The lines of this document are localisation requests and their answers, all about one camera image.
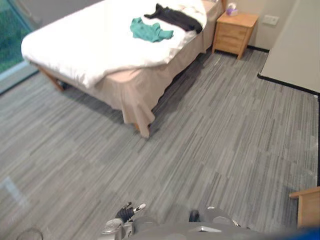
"beige wall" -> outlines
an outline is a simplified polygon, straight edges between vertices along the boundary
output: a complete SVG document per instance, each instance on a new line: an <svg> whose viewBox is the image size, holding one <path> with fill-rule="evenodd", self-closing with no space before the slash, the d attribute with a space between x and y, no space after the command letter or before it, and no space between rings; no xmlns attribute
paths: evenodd
<svg viewBox="0 0 320 240"><path fill-rule="evenodd" d="M231 2L236 3L240 12L260 16L249 45L270 50L283 29L296 0L228 0L228 3ZM264 15L279 17L277 25L262 23Z"/></svg>
<svg viewBox="0 0 320 240"><path fill-rule="evenodd" d="M297 0L261 74L320 93L320 1Z"/></svg>

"gray striped carpet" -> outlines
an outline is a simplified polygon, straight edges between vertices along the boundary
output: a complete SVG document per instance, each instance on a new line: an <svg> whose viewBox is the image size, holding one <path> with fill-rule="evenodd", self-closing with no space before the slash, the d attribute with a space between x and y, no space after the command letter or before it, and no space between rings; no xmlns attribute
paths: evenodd
<svg viewBox="0 0 320 240"><path fill-rule="evenodd" d="M202 54L153 110L151 137L79 90L34 75L0 99L0 239L95 240L127 201L185 222L220 207L243 227L296 226L290 192L317 184L318 100L258 79L267 53Z"/></svg>

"wooden nightstand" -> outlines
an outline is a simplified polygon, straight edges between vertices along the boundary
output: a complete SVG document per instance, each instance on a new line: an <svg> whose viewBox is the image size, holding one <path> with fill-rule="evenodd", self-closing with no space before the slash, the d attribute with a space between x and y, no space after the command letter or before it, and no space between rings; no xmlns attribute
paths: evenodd
<svg viewBox="0 0 320 240"><path fill-rule="evenodd" d="M228 16L224 13L217 20L212 52L221 50L237 54L237 59L240 59L247 48L258 17L255 14L239 13L236 16Z"/></svg>

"green shirt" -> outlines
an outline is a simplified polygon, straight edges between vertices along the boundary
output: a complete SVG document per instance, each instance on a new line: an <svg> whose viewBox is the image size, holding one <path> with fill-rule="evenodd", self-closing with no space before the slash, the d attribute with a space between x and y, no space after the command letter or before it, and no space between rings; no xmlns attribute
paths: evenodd
<svg viewBox="0 0 320 240"><path fill-rule="evenodd" d="M160 28L159 23L153 25L144 24L141 17L134 18L130 26L133 37L143 39L149 42L160 42L163 39L170 39L174 35L174 31L164 31Z"/></svg>

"wooden bed frame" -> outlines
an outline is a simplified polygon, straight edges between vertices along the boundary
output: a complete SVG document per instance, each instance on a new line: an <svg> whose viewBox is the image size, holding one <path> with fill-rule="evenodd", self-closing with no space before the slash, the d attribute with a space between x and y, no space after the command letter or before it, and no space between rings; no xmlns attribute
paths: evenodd
<svg viewBox="0 0 320 240"><path fill-rule="evenodd" d="M221 1L222 3L222 7L223 7L223 10L225 11L226 10L226 6L227 6L227 1L228 0L218 0L218 1ZM60 91L60 92L63 92L65 89L60 85L59 83L59 79L56 78L55 76L53 76L52 74L50 74L49 72L47 72L43 67L41 67L40 65L38 64L34 64L38 70L44 74L45 76L48 77L48 79L50 80L50 82L55 86L55 88ZM139 129L139 126L137 123L133 123L134 127L140 132L140 129Z"/></svg>

